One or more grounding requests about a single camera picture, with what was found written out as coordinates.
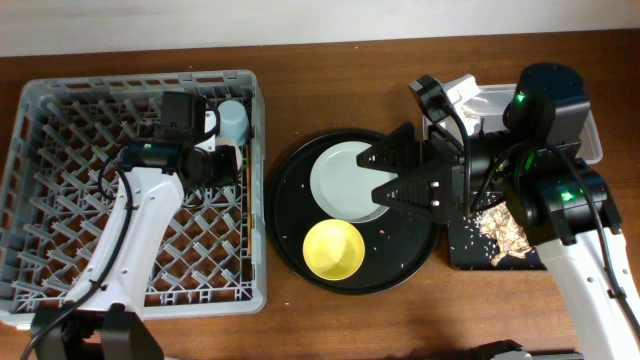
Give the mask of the blue plastic cup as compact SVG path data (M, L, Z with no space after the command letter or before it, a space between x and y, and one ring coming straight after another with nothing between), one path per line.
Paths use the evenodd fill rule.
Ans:
M220 135L244 146L250 138L250 122L244 105L236 100L226 100L218 108Z

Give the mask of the food scraps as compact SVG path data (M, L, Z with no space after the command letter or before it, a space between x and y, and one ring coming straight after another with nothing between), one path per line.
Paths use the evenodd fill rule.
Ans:
M494 267L505 257L524 259L532 250L524 229L515 221L504 203L482 211L476 223L480 234L492 241L490 263Z

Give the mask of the light grey plate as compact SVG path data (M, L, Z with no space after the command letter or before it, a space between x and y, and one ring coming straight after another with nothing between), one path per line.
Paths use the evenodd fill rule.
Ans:
M372 191L397 175L357 165L356 157L370 147L362 141L339 142L326 149L313 164L311 193L330 217L366 223L388 211L388 207L373 202Z

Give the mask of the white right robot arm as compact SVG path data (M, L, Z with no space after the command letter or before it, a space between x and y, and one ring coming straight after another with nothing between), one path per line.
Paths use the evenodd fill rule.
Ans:
M448 224L488 209L493 191L551 273L587 359L639 355L639 293L621 216L606 181L578 152L591 109L580 74L565 65L525 67L499 132L469 134L443 84L411 86L429 135L404 124L361 152L362 168L391 174L372 200Z

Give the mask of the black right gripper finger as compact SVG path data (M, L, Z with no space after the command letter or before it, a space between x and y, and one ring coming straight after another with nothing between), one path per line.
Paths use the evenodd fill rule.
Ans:
M403 174L422 164L422 142L412 123L404 123L356 156L359 167Z
M426 182L422 179L420 168L399 175L372 191L374 203L398 211L427 215Z

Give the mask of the pink plastic cup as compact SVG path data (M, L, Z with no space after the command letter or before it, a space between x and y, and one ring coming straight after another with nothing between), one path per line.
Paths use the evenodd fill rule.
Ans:
M224 137L216 139L215 156L225 169L239 172L242 167L242 154L240 147L233 141Z

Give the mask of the yellow bowl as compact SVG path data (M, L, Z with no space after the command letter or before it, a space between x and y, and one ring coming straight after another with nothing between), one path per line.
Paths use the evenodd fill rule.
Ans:
M318 222L306 233L302 255L306 266L331 282L353 276L364 263L365 242L351 223L339 219Z

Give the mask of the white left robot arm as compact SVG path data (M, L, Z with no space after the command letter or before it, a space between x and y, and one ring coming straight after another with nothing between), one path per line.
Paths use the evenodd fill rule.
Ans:
M233 142L151 141L125 146L118 190L98 244L59 309L37 311L21 356L40 359L161 359L142 320L164 233L188 190L231 185L242 166Z

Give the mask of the white paper napkin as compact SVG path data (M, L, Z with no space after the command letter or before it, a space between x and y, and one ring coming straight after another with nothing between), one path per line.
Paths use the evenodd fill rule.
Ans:
M466 132L471 135L480 126L481 116L478 115L473 109L469 108L466 103L458 102L454 106L456 113L461 118Z

